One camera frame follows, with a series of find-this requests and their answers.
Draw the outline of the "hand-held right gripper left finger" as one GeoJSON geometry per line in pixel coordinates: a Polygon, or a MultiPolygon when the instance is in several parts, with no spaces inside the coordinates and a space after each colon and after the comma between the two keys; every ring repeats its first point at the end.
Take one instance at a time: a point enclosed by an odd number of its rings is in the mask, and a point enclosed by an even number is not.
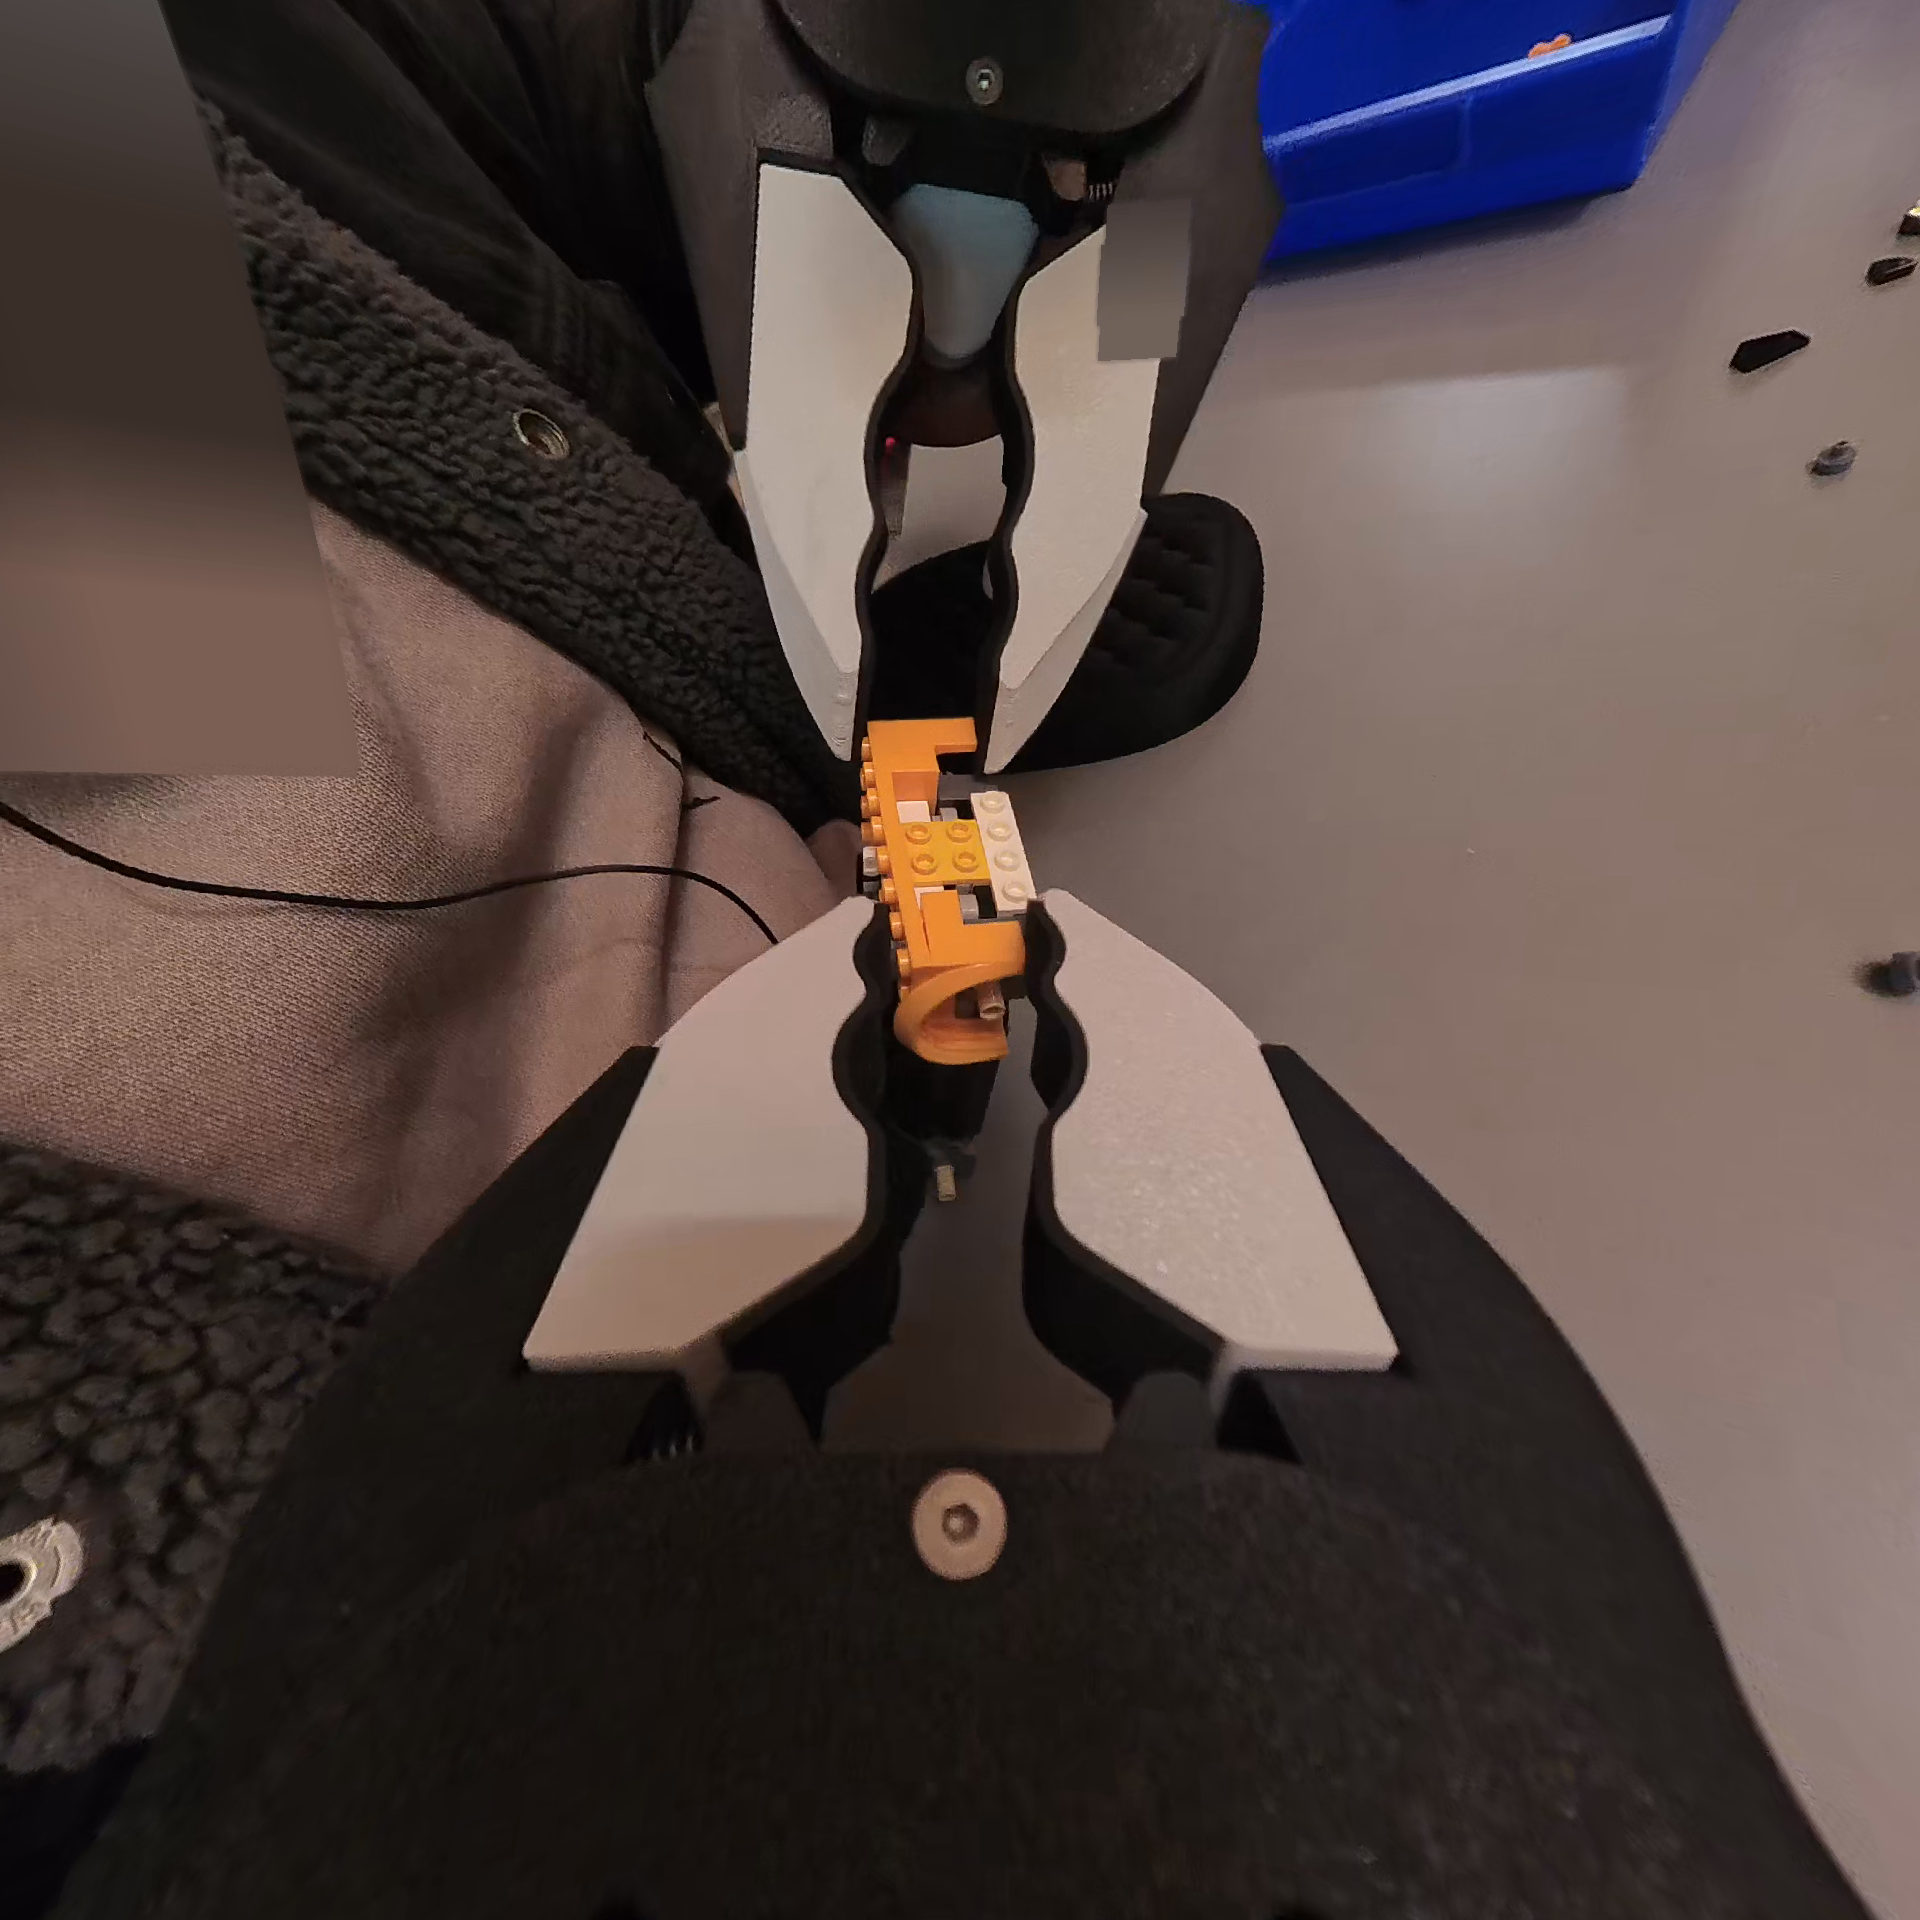
{"type": "Polygon", "coordinates": [[[771,1375],[821,1438],[899,1301],[893,982],[886,918],[854,895],[666,1030],[525,1340],[535,1373],[674,1375],[699,1412],[771,1375]]]}

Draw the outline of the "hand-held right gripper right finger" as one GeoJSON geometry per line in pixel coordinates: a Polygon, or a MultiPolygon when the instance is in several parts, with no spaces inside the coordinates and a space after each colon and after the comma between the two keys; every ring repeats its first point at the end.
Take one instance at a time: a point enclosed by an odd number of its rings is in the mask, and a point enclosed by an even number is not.
{"type": "Polygon", "coordinates": [[[1066,889],[1024,933],[1024,1316],[1112,1440],[1210,1444],[1251,1375],[1391,1379],[1402,1344],[1257,1033],[1066,889]]]}

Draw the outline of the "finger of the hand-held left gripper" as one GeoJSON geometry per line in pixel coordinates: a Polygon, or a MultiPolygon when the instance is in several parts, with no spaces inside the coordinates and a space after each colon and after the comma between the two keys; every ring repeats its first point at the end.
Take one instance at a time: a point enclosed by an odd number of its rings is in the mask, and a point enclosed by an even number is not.
{"type": "Polygon", "coordinates": [[[992,671],[989,774],[1007,772],[1064,697],[1146,525],[1154,357],[1105,360],[1105,231],[1034,272],[1014,315],[1023,487],[1010,495],[1014,612],[992,671]]]}
{"type": "Polygon", "coordinates": [[[848,760],[883,533],[875,422],[915,342],[918,286],[839,173],[767,159],[758,190],[736,480],[786,665],[829,751],[848,760]]]}

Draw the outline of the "orange black lego car body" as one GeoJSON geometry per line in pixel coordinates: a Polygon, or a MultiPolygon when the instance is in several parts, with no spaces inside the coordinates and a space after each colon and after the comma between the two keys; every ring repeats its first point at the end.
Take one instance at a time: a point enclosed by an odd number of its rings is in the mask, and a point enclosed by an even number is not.
{"type": "MultiPolygon", "coordinates": [[[[1023,829],[1007,790],[968,774],[977,755],[977,723],[968,715],[890,717],[867,729],[880,784],[886,827],[886,884],[875,900],[894,950],[890,908],[929,889],[962,899],[968,921],[1010,918],[1040,900],[1040,884],[1026,861],[1023,829]]],[[[1010,1005],[1007,1005],[1007,1053],[1010,1005]]],[[[973,1067],[939,1067],[910,1053],[894,1033],[887,1093],[902,1126],[927,1144],[935,1163],[933,1183],[957,1197],[960,1167],[969,1163],[992,1104],[995,1078],[1007,1061],[973,1067]]]]}

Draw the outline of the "orange lego wheel arch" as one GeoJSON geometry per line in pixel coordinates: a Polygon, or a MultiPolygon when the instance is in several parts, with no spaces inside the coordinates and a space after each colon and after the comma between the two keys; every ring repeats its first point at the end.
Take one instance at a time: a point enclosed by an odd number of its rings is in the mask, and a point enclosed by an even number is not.
{"type": "Polygon", "coordinates": [[[1007,1056],[1007,1005],[1024,987],[1024,918],[968,921],[960,894],[935,886],[887,912],[896,943],[894,1033],[929,1064],[1007,1056]]]}

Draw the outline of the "person's left forearm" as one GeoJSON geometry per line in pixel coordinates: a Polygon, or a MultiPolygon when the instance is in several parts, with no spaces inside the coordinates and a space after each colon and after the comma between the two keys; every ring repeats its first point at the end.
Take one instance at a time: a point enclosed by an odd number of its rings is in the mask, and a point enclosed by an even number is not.
{"type": "Polygon", "coordinates": [[[714,375],[645,85],[686,1],[165,1],[192,88],[441,302],[614,409],[714,375]]]}

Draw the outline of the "scatter of small lego pieces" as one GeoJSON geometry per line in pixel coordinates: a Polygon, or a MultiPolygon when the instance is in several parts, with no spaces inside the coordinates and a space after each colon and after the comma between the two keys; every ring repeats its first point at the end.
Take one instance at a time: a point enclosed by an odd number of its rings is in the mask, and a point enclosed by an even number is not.
{"type": "MultiPolygon", "coordinates": [[[[1890,286],[1915,280],[1919,275],[1919,204],[1912,204],[1890,229],[1888,249],[1867,257],[1857,276],[1863,293],[1882,293],[1890,286]]],[[[1814,335],[1803,327],[1777,327],[1747,335],[1731,350],[1726,371],[1731,376],[1755,380],[1763,373],[1806,352],[1814,335]]],[[[1843,480],[1858,461],[1858,443],[1837,438],[1814,451],[1806,472],[1823,487],[1843,480]]]]}

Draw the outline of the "person's pale hoodie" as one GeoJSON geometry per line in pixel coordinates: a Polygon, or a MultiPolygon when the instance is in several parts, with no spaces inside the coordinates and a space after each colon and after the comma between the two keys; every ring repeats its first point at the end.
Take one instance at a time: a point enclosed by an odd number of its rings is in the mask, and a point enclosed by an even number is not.
{"type": "Polygon", "coordinates": [[[11,777],[126,863],[352,899],[597,876],[421,913],[162,891],[6,829],[6,1140],[406,1269],[630,1047],[850,889],[672,726],[314,507],[351,779],[11,777]]]}

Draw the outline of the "blue plastic bin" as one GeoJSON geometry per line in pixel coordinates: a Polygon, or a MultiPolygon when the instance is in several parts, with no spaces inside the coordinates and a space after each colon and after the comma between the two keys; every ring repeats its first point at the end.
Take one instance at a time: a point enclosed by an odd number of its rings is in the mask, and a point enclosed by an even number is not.
{"type": "Polygon", "coordinates": [[[1274,1],[1270,263],[1631,187],[1733,1],[1274,1]],[[1534,41],[1575,43],[1528,59],[1534,41]]]}

